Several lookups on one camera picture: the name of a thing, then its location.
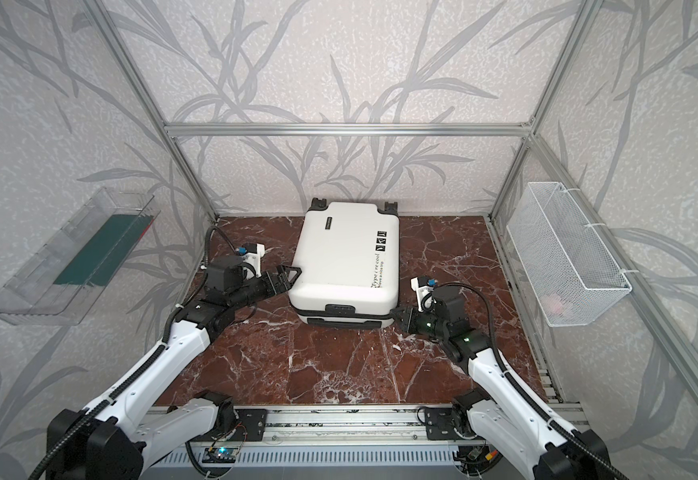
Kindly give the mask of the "white black suitcase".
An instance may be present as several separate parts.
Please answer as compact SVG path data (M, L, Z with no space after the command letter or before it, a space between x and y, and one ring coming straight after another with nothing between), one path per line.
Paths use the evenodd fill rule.
M399 303L398 204L314 198L293 265L289 302L308 325L370 330L393 324Z

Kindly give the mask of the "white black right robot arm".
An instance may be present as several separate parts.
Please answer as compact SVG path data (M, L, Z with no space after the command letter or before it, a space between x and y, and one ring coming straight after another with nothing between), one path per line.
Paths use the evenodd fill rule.
M604 441L581 431L547 404L508 364L489 331L473 327L460 282L415 277L417 304L395 312L408 334L438 343L477 389L454 402L454 427L465 438L484 439L527 479L620 479Z

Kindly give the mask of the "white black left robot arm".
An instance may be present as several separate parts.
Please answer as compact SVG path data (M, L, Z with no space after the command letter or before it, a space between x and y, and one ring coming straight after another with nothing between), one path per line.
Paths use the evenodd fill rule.
M31 478L137 479L176 444L220 428L220 394L193 400L146 430L140 425L182 370L234 323L238 310L288 292L302 274L289 265L261 271L257 259L249 253L210 263L147 354L83 409L65 409L51 421L47 452Z

